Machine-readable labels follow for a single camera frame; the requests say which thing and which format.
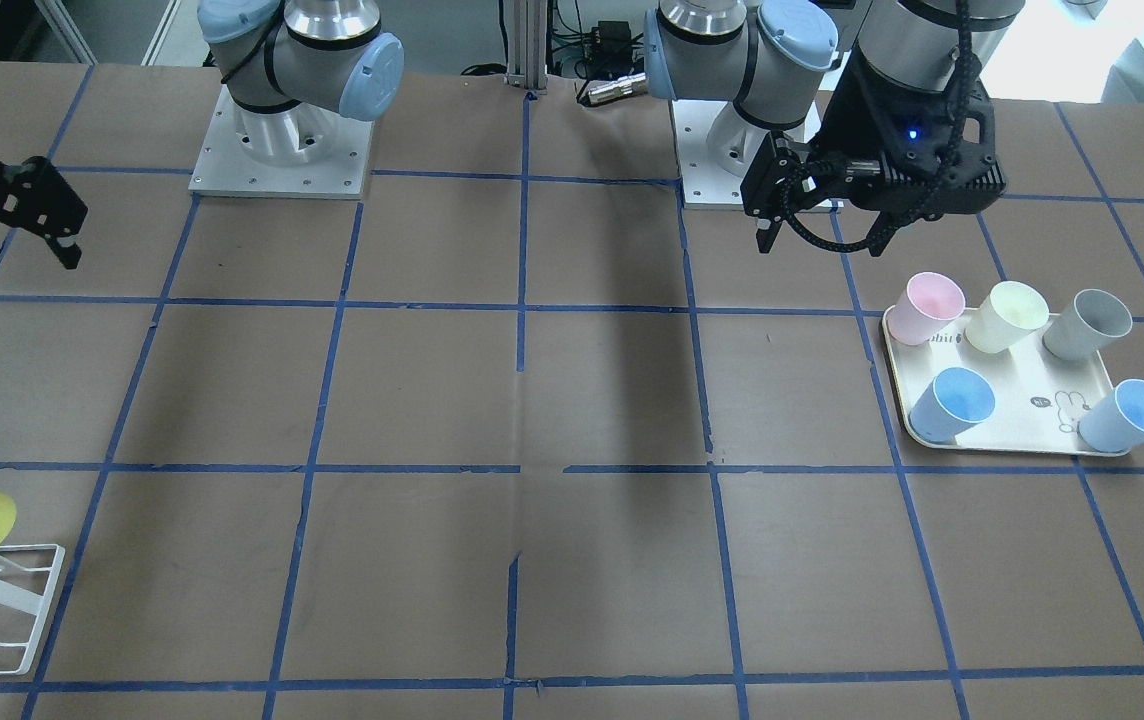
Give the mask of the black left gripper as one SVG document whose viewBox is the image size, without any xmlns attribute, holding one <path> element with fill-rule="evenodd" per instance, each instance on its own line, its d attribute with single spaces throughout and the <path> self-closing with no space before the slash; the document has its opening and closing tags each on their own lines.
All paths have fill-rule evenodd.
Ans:
<svg viewBox="0 0 1144 720">
<path fill-rule="evenodd" d="M 927 191 L 955 122 L 956 82 L 919 90 L 880 73 L 861 50 L 848 60 L 805 159 L 782 145 L 781 133 L 761 141 L 741 182 L 746 215 L 756 217 L 758 254 L 773 250 L 782 209 L 811 208 L 823 199 L 847 199 L 857 208 L 905 214 Z M 998 201 L 1007 177 L 998 159 L 988 92 L 974 81 L 966 120 L 978 137 L 962 139 L 956 161 L 924 214 L 976 214 Z"/>
</svg>

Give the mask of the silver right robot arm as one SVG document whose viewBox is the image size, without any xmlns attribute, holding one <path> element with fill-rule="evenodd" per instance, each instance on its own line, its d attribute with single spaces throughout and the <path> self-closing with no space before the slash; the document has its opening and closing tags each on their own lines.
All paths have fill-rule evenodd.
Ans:
<svg viewBox="0 0 1144 720">
<path fill-rule="evenodd" d="M 370 128 L 392 105 L 406 52 L 374 1 L 202 1 L 223 85 L 191 190 L 207 196 L 353 197 Z M 41 237 L 61 266 L 82 258 L 88 208 L 45 156 L 0 161 L 0 223 Z"/>
</svg>

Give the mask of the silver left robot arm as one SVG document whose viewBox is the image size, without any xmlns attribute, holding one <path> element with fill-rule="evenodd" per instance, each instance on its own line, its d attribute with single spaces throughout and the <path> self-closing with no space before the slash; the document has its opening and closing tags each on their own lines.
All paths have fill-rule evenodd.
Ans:
<svg viewBox="0 0 1144 720">
<path fill-rule="evenodd" d="M 975 215 L 1008 181 L 982 69 L 1020 1 L 868 1 L 818 132 L 791 140 L 837 58 L 831 1 L 660 1 L 642 32 L 650 94 L 723 101 L 761 130 L 744 151 L 760 252 L 782 227 L 880 256 L 901 228 Z"/>
</svg>

